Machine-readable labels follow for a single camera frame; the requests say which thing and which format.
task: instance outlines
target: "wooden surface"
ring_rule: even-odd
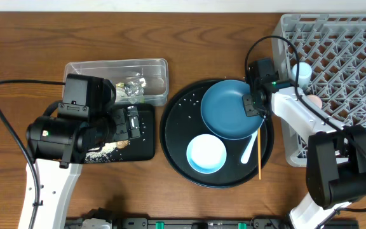
[[[189,13],[0,13],[0,80],[62,81],[68,62],[165,58],[169,64],[169,98],[205,78],[243,78],[249,47],[277,25],[279,14]],[[271,56],[261,43],[251,60]],[[51,102],[61,87],[0,87],[0,105],[18,135]],[[156,108],[157,126],[163,107]],[[203,188],[176,173],[159,141],[146,162],[85,165],[74,189],[68,216],[105,207],[124,216],[152,218],[251,218],[283,216],[307,192],[305,168],[285,161],[281,125],[274,120],[275,144],[253,179],[226,190]],[[0,121],[0,228],[17,227],[25,192],[25,159]],[[365,207],[366,198],[354,204]],[[366,228],[366,213],[356,217]]]

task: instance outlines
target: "chopstick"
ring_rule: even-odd
[[[261,129],[258,128],[258,174],[261,179]]]

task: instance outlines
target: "white bowl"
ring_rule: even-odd
[[[227,150],[218,137],[201,134],[190,141],[186,156],[195,171],[211,174],[222,168],[227,159]]]

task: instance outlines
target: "blue plate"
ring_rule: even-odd
[[[224,80],[211,86],[201,100],[201,117],[215,135],[239,140],[251,136],[262,125],[260,116],[247,117],[242,96],[250,94],[248,84]]]

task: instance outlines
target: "black tray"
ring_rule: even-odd
[[[224,166],[213,174],[195,171],[186,158],[187,145],[194,137],[200,134],[214,135],[201,118],[200,106],[204,93],[219,81],[197,82],[181,90],[170,100],[161,119],[160,141],[170,165],[183,177],[209,188],[230,188],[247,182],[258,173],[256,144],[252,148],[248,163],[240,162],[250,137],[236,141],[220,138],[227,149],[227,160]],[[273,148],[274,134],[271,120],[265,120],[262,124],[261,136],[263,167]]]
[[[117,105],[125,108],[131,105]],[[155,120],[154,108],[150,104],[134,104],[138,108],[140,137],[130,139],[130,144],[123,148],[113,148],[104,153],[88,153],[84,163],[136,162],[150,160],[155,155]]]

